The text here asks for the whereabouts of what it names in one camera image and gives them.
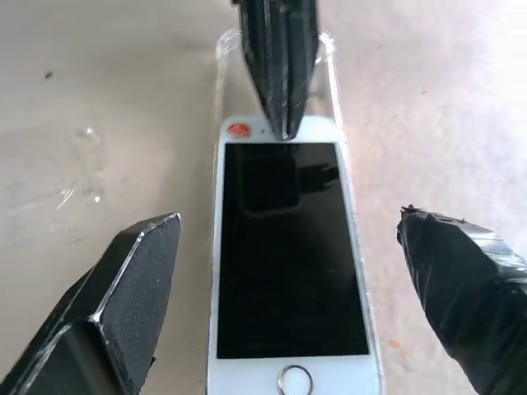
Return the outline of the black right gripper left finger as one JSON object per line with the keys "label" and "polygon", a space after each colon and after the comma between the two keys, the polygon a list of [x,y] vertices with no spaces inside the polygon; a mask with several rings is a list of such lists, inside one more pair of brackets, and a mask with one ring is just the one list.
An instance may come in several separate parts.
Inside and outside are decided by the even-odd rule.
{"label": "black right gripper left finger", "polygon": [[120,231],[62,296],[3,394],[138,394],[155,361],[181,231],[177,213]]}

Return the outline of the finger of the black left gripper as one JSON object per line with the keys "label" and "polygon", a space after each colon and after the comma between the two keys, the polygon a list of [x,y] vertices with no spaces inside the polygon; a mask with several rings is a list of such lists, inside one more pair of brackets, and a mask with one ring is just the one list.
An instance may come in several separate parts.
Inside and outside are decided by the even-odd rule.
{"label": "finger of the black left gripper", "polygon": [[288,12],[288,132],[296,137],[309,98],[318,53],[316,1],[290,1]]}
{"label": "finger of the black left gripper", "polygon": [[287,139],[288,70],[281,37],[277,1],[233,1],[237,8],[246,66],[269,126]]}

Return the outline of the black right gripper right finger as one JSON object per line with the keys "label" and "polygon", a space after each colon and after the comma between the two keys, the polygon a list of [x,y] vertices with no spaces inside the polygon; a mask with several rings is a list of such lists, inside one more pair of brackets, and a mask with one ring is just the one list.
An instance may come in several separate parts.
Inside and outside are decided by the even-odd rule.
{"label": "black right gripper right finger", "polygon": [[526,261],[494,231],[414,206],[397,226],[431,329],[479,394],[526,392]]}

